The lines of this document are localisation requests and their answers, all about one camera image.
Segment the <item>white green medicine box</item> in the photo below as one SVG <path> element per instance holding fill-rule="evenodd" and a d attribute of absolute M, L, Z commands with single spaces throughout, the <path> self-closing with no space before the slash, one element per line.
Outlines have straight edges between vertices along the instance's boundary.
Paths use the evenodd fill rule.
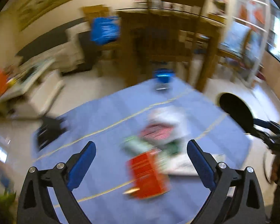
<path fill-rule="evenodd" d="M 163 173 L 176 176 L 198 176 L 191 160 L 185 153 L 170 157 L 164 165 Z"/>

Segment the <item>green potted plant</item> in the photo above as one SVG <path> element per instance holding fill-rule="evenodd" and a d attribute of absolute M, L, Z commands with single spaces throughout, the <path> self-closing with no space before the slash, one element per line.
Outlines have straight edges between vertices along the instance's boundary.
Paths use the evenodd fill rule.
<path fill-rule="evenodd" d="M 15 193 L 0 192 L 0 223 L 14 223 Z"/>

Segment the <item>blue lidded jar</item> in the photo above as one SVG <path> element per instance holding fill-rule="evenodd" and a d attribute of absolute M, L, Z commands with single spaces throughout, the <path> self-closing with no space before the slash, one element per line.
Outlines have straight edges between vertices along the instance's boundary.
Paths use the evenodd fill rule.
<path fill-rule="evenodd" d="M 168 90 L 170 83 L 174 78 L 174 71 L 167 68 L 158 68 L 154 71 L 154 79 L 156 82 L 155 89 L 158 91 Z"/>

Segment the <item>green bottle cap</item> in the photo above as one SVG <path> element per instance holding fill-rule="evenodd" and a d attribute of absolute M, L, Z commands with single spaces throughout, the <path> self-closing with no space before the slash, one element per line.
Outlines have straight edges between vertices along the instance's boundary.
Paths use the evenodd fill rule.
<path fill-rule="evenodd" d="M 164 150 L 169 156 L 180 154 L 183 149 L 183 140 L 175 139 L 164 145 Z"/>

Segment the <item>red cigarette box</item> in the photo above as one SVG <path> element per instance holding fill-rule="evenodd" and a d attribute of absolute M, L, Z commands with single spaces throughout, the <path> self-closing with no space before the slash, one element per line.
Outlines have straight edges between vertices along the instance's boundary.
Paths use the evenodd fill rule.
<path fill-rule="evenodd" d="M 124 195 L 138 199 L 149 199 L 170 190 L 169 177 L 163 173 L 161 151 L 154 148 L 127 161 L 133 186 Z"/>

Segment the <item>wooden dining table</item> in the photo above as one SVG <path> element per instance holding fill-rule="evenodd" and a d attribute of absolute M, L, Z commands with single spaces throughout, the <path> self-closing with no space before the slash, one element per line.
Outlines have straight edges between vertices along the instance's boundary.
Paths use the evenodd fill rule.
<path fill-rule="evenodd" d="M 120 9 L 117 10 L 117 15 L 119 16 L 119 11 L 127 11 L 127 12 L 142 12 L 145 9 L 138 8 L 138 9 Z M 195 14 L 189 14 L 186 13 L 183 15 L 184 18 L 190 18 L 191 16 L 197 17 Z M 200 41 L 199 37 L 200 35 L 205 36 L 206 42 L 207 42 L 207 50 L 206 55 L 204 56 L 204 61 L 202 64 L 202 68 L 199 74 L 199 77 L 197 79 L 197 82 L 195 84 L 195 89 L 202 92 L 204 91 L 204 88 L 206 86 L 208 78 L 210 78 L 214 72 L 215 62 L 214 57 L 217 53 L 217 47 L 220 42 L 220 35 L 221 35 L 221 29 L 222 26 L 218 25 L 214 22 L 209 22 L 208 20 L 204 18 L 200 18 L 200 22 L 198 24 L 196 32 L 188 31 L 186 29 L 186 25 L 183 24 L 181 26 L 181 31 L 179 32 L 179 42 L 180 42 L 180 53 L 183 54 L 183 57 L 178 57 L 176 62 L 171 62 L 173 64 L 176 64 L 177 62 L 180 62 L 185 69 L 185 81 L 190 81 L 190 72 L 191 72 L 191 66 L 192 66 L 192 59 L 194 56 L 194 50 L 197 46 L 198 41 Z M 120 45 L 119 45 L 119 68 L 121 76 L 124 78 L 122 74 L 122 62 L 121 62 L 121 52 L 120 52 Z M 141 79 L 141 74 L 146 74 L 147 76 L 151 76 L 152 71 L 155 69 L 155 66 L 153 65 L 157 62 L 152 62 L 148 66 L 145 66 L 141 60 L 137 61 L 138 71 L 139 71 L 139 81 Z"/>

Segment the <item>wooden chair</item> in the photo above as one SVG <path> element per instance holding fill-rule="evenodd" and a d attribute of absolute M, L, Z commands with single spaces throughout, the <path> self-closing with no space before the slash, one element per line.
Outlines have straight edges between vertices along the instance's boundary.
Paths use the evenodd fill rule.
<path fill-rule="evenodd" d="M 180 53 L 179 32 L 186 25 L 188 31 L 196 32 L 206 0 L 157 0 L 160 3 L 181 5 L 182 8 L 197 7 L 197 17 L 184 18 L 180 11 L 154 8 L 153 0 L 147 0 L 147 8 L 142 12 L 119 11 L 120 52 L 122 74 L 126 86 L 139 81 L 137 61 L 145 66 L 152 62 L 176 62 Z"/>
<path fill-rule="evenodd" d="M 218 64 L 232 71 L 230 81 L 237 77 L 247 80 L 259 58 L 261 36 L 248 26 L 234 24 L 218 46 Z"/>
<path fill-rule="evenodd" d="M 98 76 L 103 75 L 103 52 L 111 52 L 111 60 L 117 63 L 119 60 L 120 26 L 117 16 L 110 15 L 110 8 L 105 5 L 84 6 L 81 8 L 85 19 L 89 23 L 89 57 L 94 60 Z"/>

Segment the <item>pink patterned packet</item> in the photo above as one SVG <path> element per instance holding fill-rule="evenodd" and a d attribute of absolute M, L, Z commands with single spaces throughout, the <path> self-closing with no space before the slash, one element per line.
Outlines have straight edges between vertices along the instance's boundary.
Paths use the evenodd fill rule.
<path fill-rule="evenodd" d="M 148 140 L 165 140 L 170 137 L 174 130 L 172 125 L 168 124 L 149 124 L 141 130 L 139 136 Z"/>

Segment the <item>gold framed wall painting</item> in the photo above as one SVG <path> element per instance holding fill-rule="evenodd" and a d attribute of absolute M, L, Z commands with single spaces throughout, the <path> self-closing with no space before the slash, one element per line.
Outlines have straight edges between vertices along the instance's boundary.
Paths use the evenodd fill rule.
<path fill-rule="evenodd" d="M 18 24 L 20 31 L 39 19 L 47 12 L 71 0 L 27 0 L 18 8 Z"/>

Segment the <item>near wooden chair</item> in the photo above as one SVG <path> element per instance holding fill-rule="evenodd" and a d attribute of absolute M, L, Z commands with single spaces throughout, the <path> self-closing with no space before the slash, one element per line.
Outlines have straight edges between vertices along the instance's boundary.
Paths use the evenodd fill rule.
<path fill-rule="evenodd" d="M 182 8 L 197 7 L 197 17 L 184 18 L 180 11 L 154 8 L 153 0 L 147 0 L 147 8 L 142 12 L 119 11 L 120 52 L 122 74 L 126 86 L 139 81 L 137 61 L 145 66 L 152 62 L 176 62 L 180 53 L 179 32 L 186 25 L 188 31 L 196 32 L 206 0 L 157 0 L 160 3 L 181 5 Z"/>

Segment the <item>blue checked tablecloth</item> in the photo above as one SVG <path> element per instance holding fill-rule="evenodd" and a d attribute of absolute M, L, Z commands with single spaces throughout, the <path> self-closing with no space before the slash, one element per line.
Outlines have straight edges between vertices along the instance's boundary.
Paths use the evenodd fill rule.
<path fill-rule="evenodd" d="M 187 223 L 209 195 L 198 177 L 174 176 L 169 191 L 152 199 L 123 193 L 132 182 L 126 164 L 130 156 L 121 145 L 139 134 L 153 109 L 164 106 L 175 106 L 185 114 L 186 140 L 196 140 L 208 153 L 224 154 L 231 168 L 242 167 L 250 139 L 219 107 L 178 78 L 171 81 L 169 91 L 157 91 L 151 79 L 67 112 L 67 131 L 34 153 L 35 165 L 53 168 L 93 141 L 97 154 L 73 191 L 92 223 Z"/>

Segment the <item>right side wooden chair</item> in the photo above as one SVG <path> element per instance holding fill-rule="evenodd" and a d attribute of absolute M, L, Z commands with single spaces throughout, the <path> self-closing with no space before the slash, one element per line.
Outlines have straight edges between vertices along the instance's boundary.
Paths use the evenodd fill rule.
<path fill-rule="evenodd" d="M 261 36 L 248 26 L 234 24 L 218 46 L 218 64 L 232 71 L 230 81 L 237 77 L 247 80 L 259 58 Z"/>

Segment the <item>green gum pack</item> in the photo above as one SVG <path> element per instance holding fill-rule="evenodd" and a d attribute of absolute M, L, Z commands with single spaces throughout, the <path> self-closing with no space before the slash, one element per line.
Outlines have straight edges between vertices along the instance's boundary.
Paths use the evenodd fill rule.
<path fill-rule="evenodd" d="M 143 141 L 137 136 L 130 136 L 125 139 L 125 141 L 121 144 L 121 147 L 130 154 L 136 156 L 142 154 L 144 152 L 148 152 L 154 148 L 153 145 Z"/>

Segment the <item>far wooden chair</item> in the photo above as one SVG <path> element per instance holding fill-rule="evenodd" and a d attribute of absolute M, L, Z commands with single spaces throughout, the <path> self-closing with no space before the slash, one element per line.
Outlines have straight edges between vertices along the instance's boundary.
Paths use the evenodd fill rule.
<path fill-rule="evenodd" d="M 119 60 L 120 26 L 117 16 L 110 15 L 110 8 L 105 5 L 84 6 L 81 8 L 85 19 L 89 23 L 89 57 L 94 60 L 98 76 L 103 75 L 103 52 L 111 52 L 111 60 L 117 63 Z"/>

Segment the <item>white plastic bag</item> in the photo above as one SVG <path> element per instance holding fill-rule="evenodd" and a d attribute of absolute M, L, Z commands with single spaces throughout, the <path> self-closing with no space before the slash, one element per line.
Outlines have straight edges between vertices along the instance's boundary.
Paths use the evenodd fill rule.
<path fill-rule="evenodd" d="M 185 142 L 189 139 L 187 114 L 181 107 L 166 106 L 153 109 L 148 120 L 150 123 L 166 124 L 173 127 L 173 138 Z"/>

